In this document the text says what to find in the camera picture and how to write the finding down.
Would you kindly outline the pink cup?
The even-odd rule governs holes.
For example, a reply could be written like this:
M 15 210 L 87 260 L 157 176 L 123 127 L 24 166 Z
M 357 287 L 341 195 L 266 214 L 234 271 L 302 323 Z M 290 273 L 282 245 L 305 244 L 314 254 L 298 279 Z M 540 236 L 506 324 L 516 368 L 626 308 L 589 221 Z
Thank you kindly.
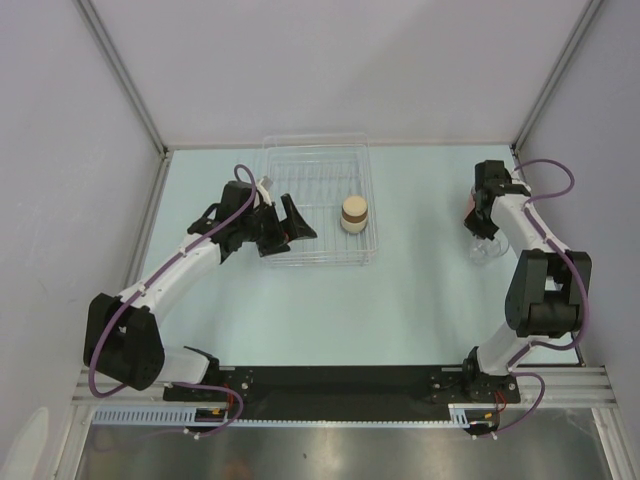
M 471 188 L 467 199 L 463 219 L 466 220 L 475 210 L 475 189 Z

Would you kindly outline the clear glass cup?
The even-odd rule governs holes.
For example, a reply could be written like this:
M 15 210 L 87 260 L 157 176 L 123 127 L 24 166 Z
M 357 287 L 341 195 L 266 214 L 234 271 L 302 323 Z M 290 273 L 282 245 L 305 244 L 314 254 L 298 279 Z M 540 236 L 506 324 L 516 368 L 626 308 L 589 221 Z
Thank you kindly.
M 505 237 L 496 235 L 493 239 L 473 236 L 469 247 L 470 260 L 477 265 L 486 265 L 504 256 L 510 244 Z

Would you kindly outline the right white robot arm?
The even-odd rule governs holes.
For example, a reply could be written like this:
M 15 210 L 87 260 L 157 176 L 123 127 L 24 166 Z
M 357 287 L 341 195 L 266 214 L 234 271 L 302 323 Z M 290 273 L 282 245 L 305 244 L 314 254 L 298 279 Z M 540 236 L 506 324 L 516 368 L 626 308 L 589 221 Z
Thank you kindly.
M 514 386 L 516 366 L 533 350 L 575 349 L 590 322 L 592 259 L 552 232 L 535 208 L 538 199 L 502 161 L 475 165 L 464 225 L 484 256 L 507 244 L 517 257 L 504 323 L 463 362 L 461 388 L 475 402 Z

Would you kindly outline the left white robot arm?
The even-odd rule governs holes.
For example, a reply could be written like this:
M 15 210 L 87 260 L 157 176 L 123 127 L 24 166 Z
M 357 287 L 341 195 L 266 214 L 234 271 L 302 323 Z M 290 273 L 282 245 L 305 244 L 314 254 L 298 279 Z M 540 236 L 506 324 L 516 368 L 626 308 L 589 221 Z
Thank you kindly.
M 265 187 L 228 182 L 220 201 L 189 226 L 163 265 L 119 294 L 100 293 L 91 301 L 83 361 L 94 396 L 104 395 L 96 386 L 96 374 L 137 391 L 164 382 L 185 383 L 202 400 L 219 392 L 221 376 L 210 368 L 213 357 L 193 347 L 164 345 L 160 326 L 197 281 L 244 244 L 255 244 L 265 257 L 289 251 L 295 240 L 316 238 L 291 196 L 284 194 L 281 201 L 283 218 Z

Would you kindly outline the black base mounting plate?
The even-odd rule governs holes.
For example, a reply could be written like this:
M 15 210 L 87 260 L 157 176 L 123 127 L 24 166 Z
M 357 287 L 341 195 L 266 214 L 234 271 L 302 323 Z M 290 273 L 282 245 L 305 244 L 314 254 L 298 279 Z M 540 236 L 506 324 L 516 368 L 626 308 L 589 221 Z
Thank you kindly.
M 204 383 L 230 388 L 240 394 L 244 408 L 260 411 L 320 405 L 416 410 L 521 400 L 514 377 L 469 373 L 461 365 L 215 367 Z

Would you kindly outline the aluminium frame rail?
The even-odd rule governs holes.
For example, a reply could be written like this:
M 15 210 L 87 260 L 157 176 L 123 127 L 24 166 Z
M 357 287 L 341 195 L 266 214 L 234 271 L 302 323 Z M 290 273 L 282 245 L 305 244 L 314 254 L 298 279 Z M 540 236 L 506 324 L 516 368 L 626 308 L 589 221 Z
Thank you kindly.
M 604 367 L 540 367 L 524 369 L 517 380 L 521 400 L 532 404 L 544 381 L 540 408 L 609 408 L 617 404 Z

